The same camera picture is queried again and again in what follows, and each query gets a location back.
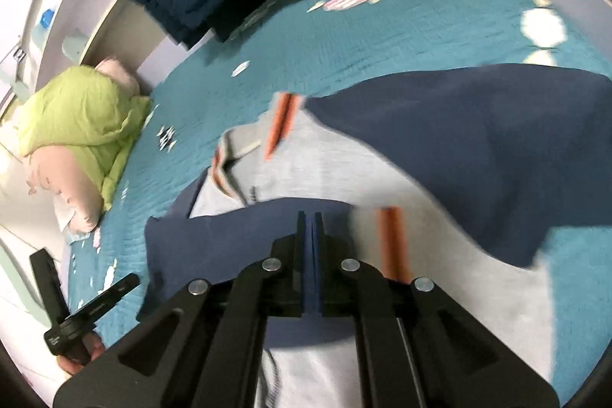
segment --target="person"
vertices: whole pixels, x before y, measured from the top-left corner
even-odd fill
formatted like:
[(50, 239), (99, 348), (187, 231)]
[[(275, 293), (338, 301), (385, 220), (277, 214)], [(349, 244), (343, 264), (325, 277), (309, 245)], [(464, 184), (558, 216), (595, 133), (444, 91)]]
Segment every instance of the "person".
[[(104, 346), (104, 343), (102, 343), (102, 339), (99, 335), (96, 334), (96, 332), (90, 332), (89, 334), (87, 334), (83, 338), (83, 342), (85, 343), (85, 346), (91, 354), (91, 361), (96, 360), (96, 358), (99, 358), (100, 355), (102, 355), (102, 353), (106, 351), (106, 347)], [(82, 364), (70, 360), (65, 356), (57, 357), (57, 365), (64, 372), (70, 375), (74, 375), (85, 368)]]

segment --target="lime green cloth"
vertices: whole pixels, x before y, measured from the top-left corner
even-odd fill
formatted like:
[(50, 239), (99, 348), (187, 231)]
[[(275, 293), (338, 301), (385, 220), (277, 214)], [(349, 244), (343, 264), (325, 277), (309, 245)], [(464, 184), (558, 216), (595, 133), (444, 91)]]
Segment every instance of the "lime green cloth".
[(23, 105), (20, 152), (27, 156), (45, 145), (67, 146), (109, 210), (149, 103), (128, 96), (94, 68), (68, 68)]

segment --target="silver screw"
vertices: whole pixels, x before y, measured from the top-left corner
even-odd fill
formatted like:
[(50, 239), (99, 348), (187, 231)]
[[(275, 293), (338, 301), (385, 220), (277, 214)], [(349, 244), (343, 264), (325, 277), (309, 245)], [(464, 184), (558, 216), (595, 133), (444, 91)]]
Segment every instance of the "silver screw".
[(206, 283), (206, 281), (202, 279), (192, 280), (191, 282), (189, 282), (189, 286), (187, 288), (187, 290), (194, 296), (204, 294), (207, 289), (208, 283)]
[(353, 258), (347, 258), (345, 260), (342, 260), (342, 263), (340, 264), (340, 267), (342, 268), (342, 270), (346, 270), (346, 271), (357, 271), (359, 270), (359, 267), (361, 266), (361, 264)]
[(267, 258), (263, 261), (261, 266), (265, 271), (277, 271), (280, 270), (283, 264), (278, 258)]
[(429, 292), (433, 289), (433, 281), (428, 279), (427, 277), (419, 277), (414, 281), (414, 287), (417, 288), (417, 291), (421, 292)]

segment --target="mattress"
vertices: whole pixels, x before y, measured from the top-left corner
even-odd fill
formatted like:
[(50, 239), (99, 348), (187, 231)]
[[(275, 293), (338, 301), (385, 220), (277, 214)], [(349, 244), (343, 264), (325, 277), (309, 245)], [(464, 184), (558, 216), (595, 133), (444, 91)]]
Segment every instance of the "mattress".
[[(105, 280), (117, 281), (133, 271), (142, 284), (100, 320), (99, 332), (112, 344), (137, 324), (148, 279), (146, 220), (162, 215), (210, 163), (218, 136), (233, 125), (255, 121), (275, 91), (326, 95), (389, 73), (521, 63), (534, 57), (610, 77), (610, 62), (554, 6), (542, 9), (549, 21), (539, 24), (556, 27), (554, 44), (528, 33), (529, 13), (543, 4), (270, 0), (230, 40), (209, 41), (154, 90), (154, 112), (132, 151), (112, 209), (91, 237), (72, 245), (70, 308), (96, 296)], [(156, 134), (170, 126), (176, 143), (160, 151)], [(611, 228), (559, 228), (547, 238), (558, 338), (553, 386), (562, 401), (581, 385), (610, 341), (610, 237)]]

